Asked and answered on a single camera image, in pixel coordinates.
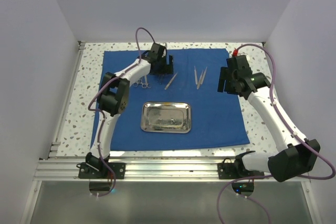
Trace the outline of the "steel scalpel handle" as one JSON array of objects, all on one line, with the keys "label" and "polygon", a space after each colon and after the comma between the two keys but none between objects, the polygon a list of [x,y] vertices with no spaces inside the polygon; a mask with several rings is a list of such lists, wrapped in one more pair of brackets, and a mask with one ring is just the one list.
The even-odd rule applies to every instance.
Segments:
[{"label": "steel scalpel handle", "polygon": [[164,90],[167,90],[169,88],[169,86],[172,84],[172,82],[174,81],[174,79],[176,78],[178,73],[174,74],[174,76],[169,80],[169,82],[167,83],[167,85],[165,86]]}]

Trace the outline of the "steel forceps with ring handles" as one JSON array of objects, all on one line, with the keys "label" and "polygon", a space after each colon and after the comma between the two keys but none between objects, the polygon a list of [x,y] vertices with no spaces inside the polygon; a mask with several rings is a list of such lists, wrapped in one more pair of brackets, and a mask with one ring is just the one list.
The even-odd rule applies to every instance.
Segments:
[{"label": "steel forceps with ring handles", "polygon": [[146,88],[151,88],[151,85],[148,83],[148,78],[147,78],[147,75],[144,75],[142,78],[141,78],[141,81],[139,82],[139,84],[141,84],[141,87],[146,89]]}]

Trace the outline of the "blue surgical drape cloth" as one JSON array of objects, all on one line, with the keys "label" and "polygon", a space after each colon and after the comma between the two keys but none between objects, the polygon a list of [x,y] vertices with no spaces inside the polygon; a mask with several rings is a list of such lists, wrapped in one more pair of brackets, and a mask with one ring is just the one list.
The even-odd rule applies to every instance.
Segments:
[{"label": "blue surgical drape cloth", "polygon": [[[239,98],[217,91],[221,67],[229,54],[225,49],[170,50],[174,73],[165,76],[161,85],[158,77],[149,76],[150,89],[131,87],[129,103],[115,127],[113,151],[166,151],[199,148],[219,148],[248,144]],[[196,88],[197,75],[207,68],[203,84]],[[169,80],[177,74],[167,90]],[[182,102],[191,106],[192,127],[186,134],[151,133],[141,129],[141,114],[146,102]]]}]

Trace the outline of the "steel surgical scissors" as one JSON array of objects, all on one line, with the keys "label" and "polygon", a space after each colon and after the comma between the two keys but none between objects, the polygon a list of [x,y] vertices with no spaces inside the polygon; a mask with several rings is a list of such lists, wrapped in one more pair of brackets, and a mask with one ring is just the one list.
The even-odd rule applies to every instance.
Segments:
[{"label": "steel surgical scissors", "polygon": [[143,81],[142,81],[142,78],[139,78],[134,84],[133,84],[133,86],[134,87],[138,87],[138,86],[143,86],[144,84],[143,84]]}]

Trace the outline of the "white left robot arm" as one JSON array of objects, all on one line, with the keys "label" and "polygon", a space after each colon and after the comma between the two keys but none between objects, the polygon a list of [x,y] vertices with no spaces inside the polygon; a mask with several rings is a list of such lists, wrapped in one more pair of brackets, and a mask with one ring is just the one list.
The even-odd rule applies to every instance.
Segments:
[{"label": "white left robot arm", "polygon": [[167,48],[153,43],[150,50],[140,54],[134,63],[116,73],[107,72],[102,79],[95,109],[99,115],[97,132],[86,164],[97,178],[104,178],[109,172],[107,164],[110,145],[116,123],[125,111],[130,94],[130,87],[140,78],[149,74],[172,73],[173,57],[167,55]]}]

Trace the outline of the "steel tweezers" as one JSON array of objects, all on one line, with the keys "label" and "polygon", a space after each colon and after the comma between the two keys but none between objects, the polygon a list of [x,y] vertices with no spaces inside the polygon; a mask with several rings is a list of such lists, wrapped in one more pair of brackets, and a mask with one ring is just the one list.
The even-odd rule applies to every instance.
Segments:
[{"label": "steel tweezers", "polygon": [[195,78],[195,85],[198,85],[198,77],[197,77],[197,70],[196,67],[194,66],[194,78]]},{"label": "steel tweezers", "polygon": [[196,86],[197,89],[199,89],[200,86],[203,84],[206,73],[207,73],[207,68],[201,71],[200,76],[197,76],[198,77],[198,85]]}]

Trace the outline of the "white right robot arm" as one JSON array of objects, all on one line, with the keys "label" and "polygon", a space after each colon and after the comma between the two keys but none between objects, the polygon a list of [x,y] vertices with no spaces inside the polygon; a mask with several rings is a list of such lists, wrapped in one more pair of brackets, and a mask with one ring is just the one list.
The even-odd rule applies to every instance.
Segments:
[{"label": "white right robot arm", "polygon": [[275,99],[271,83],[261,73],[253,73],[245,55],[227,58],[221,67],[218,92],[243,97],[257,111],[269,130],[275,145],[275,153],[244,152],[223,170],[234,172],[240,178],[262,176],[270,173],[279,182],[312,171],[320,144],[309,140],[287,116]]}]

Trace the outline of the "stainless steel instrument tray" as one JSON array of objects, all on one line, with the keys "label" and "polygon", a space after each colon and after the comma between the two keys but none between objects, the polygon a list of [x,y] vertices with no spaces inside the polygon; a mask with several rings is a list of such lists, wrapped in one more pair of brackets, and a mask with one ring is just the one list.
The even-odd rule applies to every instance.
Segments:
[{"label": "stainless steel instrument tray", "polygon": [[147,102],[141,114],[145,132],[186,134],[191,130],[191,106],[179,102]]}]

